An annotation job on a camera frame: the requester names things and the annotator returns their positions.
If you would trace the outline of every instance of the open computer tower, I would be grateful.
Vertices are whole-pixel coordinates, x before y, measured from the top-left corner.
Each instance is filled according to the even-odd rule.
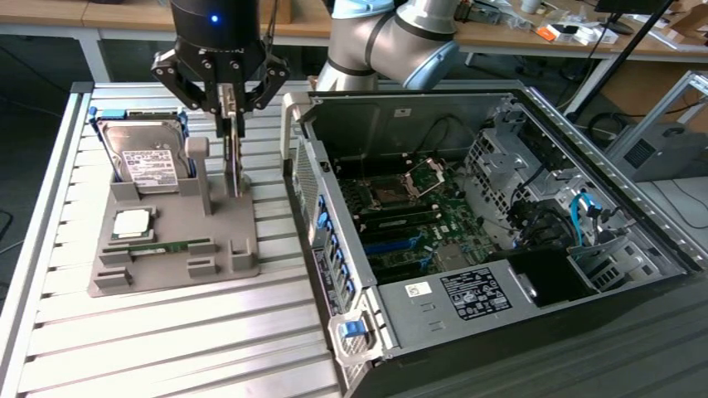
[[[289,101],[286,180],[347,396],[390,396],[597,328],[703,270],[521,83]]]

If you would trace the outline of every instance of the black pole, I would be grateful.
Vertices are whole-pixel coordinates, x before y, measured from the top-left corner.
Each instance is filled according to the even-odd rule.
[[[567,115],[567,118],[569,118],[569,120],[573,123],[575,123],[578,121],[578,119],[581,118],[581,115],[582,115],[583,111],[586,110],[586,108],[589,107],[590,103],[593,102],[593,100],[595,99],[598,94],[601,93],[601,91],[602,91],[603,87],[606,86],[606,84],[610,82],[610,79],[613,79],[613,76],[614,76],[615,72],[621,69],[621,66],[625,63],[625,61],[627,61],[627,58],[633,54],[633,51],[637,48],[637,46],[641,44],[642,39],[645,39],[645,37],[647,36],[647,33],[653,30],[654,24],[665,16],[665,12],[666,12],[666,10],[669,10],[670,6],[673,5],[673,2],[674,2],[674,0],[666,0],[665,5],[662,6],[662,8],[658,9],[654,12],[653,16],[650,17],[650,20],[647,21],[647,23],[642,27],[642,29],[638,32],[638,34],[634,35],[633,41],[630,42],[630,44],[627,44],[626,49],[623,50],[621,56],[618,56],[618,59],[615,60],[613,66],[610,66],[610,69],[607,70],[606,75],[602,77],[601,81],[595,85],[593,91],[590,92],[589,96],[586,97],[586,99],[581,103],[578,109],[575,110],[575,112],[571,112]]]

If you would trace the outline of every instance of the hard drive label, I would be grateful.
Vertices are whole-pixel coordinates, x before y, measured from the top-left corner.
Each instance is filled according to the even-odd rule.
[[[178,185],[178,173],[170,151],[123,151],[123,158],[138,187]]]
[[[470,321],[511,308],[510,300],[489,268],[441,278],[458,315]]]

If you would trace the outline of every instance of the motherboard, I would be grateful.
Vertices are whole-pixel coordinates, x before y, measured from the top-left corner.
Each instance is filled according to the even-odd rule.
[[[403,174],[341,180],[381,284],[482,264],[498,250],[446,161],[407,163]]]

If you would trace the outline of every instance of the hard drive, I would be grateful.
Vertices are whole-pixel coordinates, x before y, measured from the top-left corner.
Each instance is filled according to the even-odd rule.
[[[143,194],[177,192],[179,179],[195,175],[186,155],[186,116],[179,113],[117,116],[105,111],[95,123],[117,180],[135,182]]]

